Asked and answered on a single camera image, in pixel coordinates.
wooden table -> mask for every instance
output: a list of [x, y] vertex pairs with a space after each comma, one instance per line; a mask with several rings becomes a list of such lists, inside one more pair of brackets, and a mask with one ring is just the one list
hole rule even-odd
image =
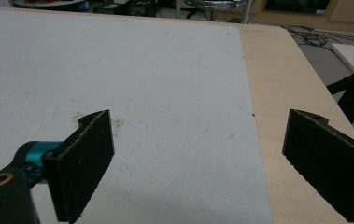
[[287, 31], [216, 23], [220, 24], [240, 31], [274, 223], [346, 223], [296, 172], [281, 150], [291, 108], [319, 114], [354, 138], [353, 127]]

stool leg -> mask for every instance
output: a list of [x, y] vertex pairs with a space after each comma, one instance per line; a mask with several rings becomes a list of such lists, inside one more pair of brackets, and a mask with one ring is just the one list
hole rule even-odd
[[215, 19], [217, 18], [217, 11], [212, 9], [211, 10], [211, 16], [209, 18], [210, 21], [215, 21]]

metal stool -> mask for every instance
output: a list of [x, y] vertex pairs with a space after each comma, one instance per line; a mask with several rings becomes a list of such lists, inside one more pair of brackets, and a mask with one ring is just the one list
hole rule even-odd
[[248, 0], [183, 0], [191, 7], [200, 9], [211, 9], [210, 21], [215, 21], [218, 9], [231, 9], [241, 7], [247, 3]]

light wood tabletop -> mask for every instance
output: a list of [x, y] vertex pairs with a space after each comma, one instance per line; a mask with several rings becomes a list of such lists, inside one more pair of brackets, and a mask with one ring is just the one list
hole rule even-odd
[[[2, 8], [0, 10], [28, 9]], [[354, 138], [352, 125], [286, 30], [264, 25], [139, 19], [238, 28], [245, 56], [273, 222], [276, 224], [347, 223], [298, 174], [281, 152], [288, 115], [292, 108], [321, 115], [328, 119], [329, 124], [335, 129]]]

floor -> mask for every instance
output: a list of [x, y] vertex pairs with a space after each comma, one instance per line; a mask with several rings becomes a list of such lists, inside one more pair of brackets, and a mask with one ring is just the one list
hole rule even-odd
[[[189, 11], [181, 11], [181, 19], [186, 20], [186, 16]], [[160, 8], [157, 14], [160, 18], [175, 18], [176, 14], [172, 8]], [[207, 21], [208, 18], [205, 16], [203, 11], [198, 11], [195, 13], [190, 20], [197, 21]], [[322, 31], [311, 31], [314, 35], [314, 40], [309, 41], [307, 44], [304, 41], [305, 33], [310, 32], [305, 28], [291, 27], [290, 34], [295, 39], [296, 43], [299, 45], [300, 49], [304, 53], [307, 60], [312, 64], [319, 77], [322, 79], [325, 85], [329, 85], [338, 81], [344, 77], [351, 75], [351, 71], [346, 65], [330, 50], [331, 43], [342, 43], [354, 45], [354, 34], [353, 33], [335, 33], [331, 32], [322, 33]], [[335, 101], [337, 101], [343, 93], [338, 93], [333, 96]]]

